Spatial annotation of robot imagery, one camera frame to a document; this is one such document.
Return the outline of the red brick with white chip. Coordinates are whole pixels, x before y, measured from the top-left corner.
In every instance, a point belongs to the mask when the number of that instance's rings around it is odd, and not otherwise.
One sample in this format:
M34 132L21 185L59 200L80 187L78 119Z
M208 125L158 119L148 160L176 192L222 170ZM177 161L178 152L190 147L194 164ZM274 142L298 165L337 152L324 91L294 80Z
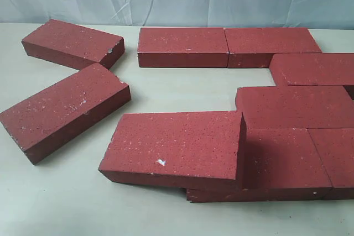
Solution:
M118 183L233 191L246 131L239 111L124 114L98 169Z

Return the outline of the red brick right third row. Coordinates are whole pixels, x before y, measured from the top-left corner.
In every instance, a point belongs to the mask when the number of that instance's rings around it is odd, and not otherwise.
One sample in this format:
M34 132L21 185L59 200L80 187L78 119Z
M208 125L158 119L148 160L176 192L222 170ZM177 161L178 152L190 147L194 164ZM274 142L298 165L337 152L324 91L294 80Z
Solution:
M353 100L341 86L240 87L248 128L353 128Z

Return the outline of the red brick right second row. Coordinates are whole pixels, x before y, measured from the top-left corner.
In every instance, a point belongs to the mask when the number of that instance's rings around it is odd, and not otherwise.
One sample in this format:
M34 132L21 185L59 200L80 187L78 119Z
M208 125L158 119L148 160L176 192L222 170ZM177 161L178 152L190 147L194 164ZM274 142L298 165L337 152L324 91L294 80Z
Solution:
M353 53L275 54L269 70L277 86L343 86L353 98Z

